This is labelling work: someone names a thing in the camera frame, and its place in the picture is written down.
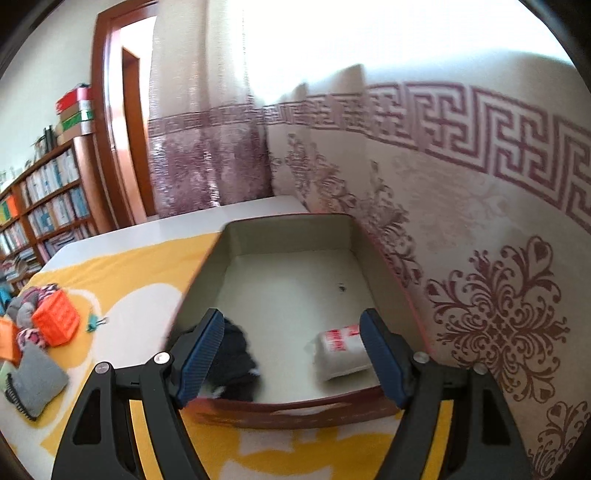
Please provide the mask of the grey sock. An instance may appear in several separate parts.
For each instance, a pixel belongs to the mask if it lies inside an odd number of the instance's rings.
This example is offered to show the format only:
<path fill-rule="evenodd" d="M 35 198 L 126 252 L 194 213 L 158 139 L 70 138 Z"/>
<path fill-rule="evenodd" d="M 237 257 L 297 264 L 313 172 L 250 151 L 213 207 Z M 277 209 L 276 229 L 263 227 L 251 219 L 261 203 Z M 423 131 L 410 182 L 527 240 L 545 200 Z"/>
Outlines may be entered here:
<path fill-rule="evenodd" d="M 6 378 L 5 397 L 30 421 L 68 384 L 68 375 L 36 344 L 27 342 L 20 364 Z"/>

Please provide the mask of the black cloth item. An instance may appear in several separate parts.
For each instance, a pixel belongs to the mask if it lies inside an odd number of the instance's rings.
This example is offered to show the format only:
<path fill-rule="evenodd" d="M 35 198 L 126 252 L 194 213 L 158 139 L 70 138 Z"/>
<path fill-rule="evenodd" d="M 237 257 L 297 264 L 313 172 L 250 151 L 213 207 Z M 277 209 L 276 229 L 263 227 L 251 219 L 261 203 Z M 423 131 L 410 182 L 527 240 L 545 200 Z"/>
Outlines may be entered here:
<path fill-rule="evenodd" d="M 194 327 L 170 328 L 164 350 L 173 363 L 164 388 L 177 405 L 197 398 L 204 384 L 214 398 L 252 402 L 259 382 L 259 367 L 247 351 L 245 333 L 222 315 L 216 315 L 204 337 Z"/>

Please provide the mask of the white red labelled packet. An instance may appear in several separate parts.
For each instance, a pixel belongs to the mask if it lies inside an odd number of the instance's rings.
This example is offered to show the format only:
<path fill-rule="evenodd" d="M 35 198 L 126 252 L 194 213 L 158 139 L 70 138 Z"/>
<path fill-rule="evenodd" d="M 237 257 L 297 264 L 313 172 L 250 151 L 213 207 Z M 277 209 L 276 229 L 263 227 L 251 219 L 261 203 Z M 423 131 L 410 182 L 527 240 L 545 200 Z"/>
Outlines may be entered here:
<path fill-rule="evenodd" d="M 315 377 L 329 381 L 370 368 L 370 358 L 363 344 L 360 325 L 325 330 L 308 342 L 305 351 L 312 357 Z"/>

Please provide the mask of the teal binder clip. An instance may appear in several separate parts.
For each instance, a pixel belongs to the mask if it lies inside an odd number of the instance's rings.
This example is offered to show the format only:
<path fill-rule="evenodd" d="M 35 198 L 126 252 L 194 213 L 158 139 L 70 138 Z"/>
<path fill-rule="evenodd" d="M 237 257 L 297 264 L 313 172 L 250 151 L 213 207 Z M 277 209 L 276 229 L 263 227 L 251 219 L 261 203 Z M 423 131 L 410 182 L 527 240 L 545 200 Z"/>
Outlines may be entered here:
<path fill-rule="evenodd" d="M 88 319 L 87 319 L 86 332 L 93 333 L 100 326 L 105 325 L 107 323 L 108 323 L 108 318 L 106 316 L 99 317 L 95 313 L 90 313 L 88 316 Z"/>

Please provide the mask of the pink black patterned sock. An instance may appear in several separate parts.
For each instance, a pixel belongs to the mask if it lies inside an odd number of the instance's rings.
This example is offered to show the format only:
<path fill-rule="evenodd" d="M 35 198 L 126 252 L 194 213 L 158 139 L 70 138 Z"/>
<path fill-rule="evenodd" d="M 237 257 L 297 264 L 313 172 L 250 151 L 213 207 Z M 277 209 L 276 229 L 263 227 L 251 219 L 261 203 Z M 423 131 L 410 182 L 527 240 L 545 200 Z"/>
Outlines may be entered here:
<path fill-rule="evenodd" d="M 33 314 L 49 296 L 58 290 L 59 286 L 52 283 L 40 287 L 31 287 L 19 296 L 20 306 L 16 313 L 16 325 L 18 327 L 16 341 L 21 351 L 24 350 L 28 343 L 32 343 L 41 349 L 46 347 L 46 341 L 40 329 L 34 326 Z"/>

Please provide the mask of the red cardboard storage box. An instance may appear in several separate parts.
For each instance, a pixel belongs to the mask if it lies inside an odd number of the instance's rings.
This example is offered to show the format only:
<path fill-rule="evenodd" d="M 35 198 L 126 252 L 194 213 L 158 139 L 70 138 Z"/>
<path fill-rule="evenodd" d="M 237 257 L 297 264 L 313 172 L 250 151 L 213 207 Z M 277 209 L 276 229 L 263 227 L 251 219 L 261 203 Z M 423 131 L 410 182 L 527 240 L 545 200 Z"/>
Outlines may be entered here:
<path fill-rule="evenodd" d="M 201 392 L 183 410 L 199 423 L 310 429 L 396 414 L 374 372 L 322 381 L 312 364 L 318 334 L 356 325 L 369 308 L 414 349 L 427 349 L 416 308 L 384 249 L 345 214 L 228 223 L 187 287 L 172 331 L 192 327 L 211 308 L 245 332 L 262 378 L 250 402 Z"/>

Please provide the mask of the wooden bookshelf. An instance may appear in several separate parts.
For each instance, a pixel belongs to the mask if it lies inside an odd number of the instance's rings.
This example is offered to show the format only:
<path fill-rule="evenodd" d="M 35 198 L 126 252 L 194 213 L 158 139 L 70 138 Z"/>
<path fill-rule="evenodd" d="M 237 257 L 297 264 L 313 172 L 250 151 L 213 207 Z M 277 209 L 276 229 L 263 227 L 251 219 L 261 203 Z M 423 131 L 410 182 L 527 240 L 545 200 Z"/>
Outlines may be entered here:
<path fill-rule="evenodd" d="M 94 138 L 75 137 L 1 192 L 1 285 L 20 291 L 63 247 L 114 226 Z"/>

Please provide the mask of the purple patterned curtain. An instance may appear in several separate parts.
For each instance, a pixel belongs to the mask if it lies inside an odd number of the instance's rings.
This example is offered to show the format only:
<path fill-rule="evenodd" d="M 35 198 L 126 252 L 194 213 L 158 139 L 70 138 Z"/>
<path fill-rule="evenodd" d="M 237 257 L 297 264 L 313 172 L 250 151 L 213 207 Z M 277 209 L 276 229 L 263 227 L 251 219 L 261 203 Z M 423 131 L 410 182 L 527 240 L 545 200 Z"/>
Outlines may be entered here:
<path fill-rule="evenodd" d="M 436 358 L 484 363 L 555 478 L 590 423 L 586 1 L 161 1 L 161 216 L 356 217 Z"/>

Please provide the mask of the stacked coloured boxes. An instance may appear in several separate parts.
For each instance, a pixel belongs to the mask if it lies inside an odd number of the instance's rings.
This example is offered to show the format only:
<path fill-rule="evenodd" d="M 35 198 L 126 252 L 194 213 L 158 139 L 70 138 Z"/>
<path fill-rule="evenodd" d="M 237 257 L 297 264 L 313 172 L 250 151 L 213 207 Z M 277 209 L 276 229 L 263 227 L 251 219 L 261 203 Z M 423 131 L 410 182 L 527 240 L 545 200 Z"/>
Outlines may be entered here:
<path fill-rule="evenodd" d="M 58 116 L 56 135 L 59 145 L 95 131 L 93 92 L 89 84 L 79 84 L 66 92 L 55 103 L 55 109 Z"/>

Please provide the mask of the wooden door frame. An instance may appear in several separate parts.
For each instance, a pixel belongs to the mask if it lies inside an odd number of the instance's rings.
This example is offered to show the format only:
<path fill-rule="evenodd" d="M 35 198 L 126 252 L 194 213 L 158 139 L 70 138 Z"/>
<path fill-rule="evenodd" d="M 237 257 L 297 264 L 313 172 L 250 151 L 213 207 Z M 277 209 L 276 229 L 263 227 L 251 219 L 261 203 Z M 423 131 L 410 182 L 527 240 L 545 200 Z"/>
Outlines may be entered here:
<path fill-rule="evenodd" d="M 147 155 L 147 106 L 157 3 L 124 1 L 98 14 L 91 83 L 97 157 L 114 224 L 155 214 Z"/>

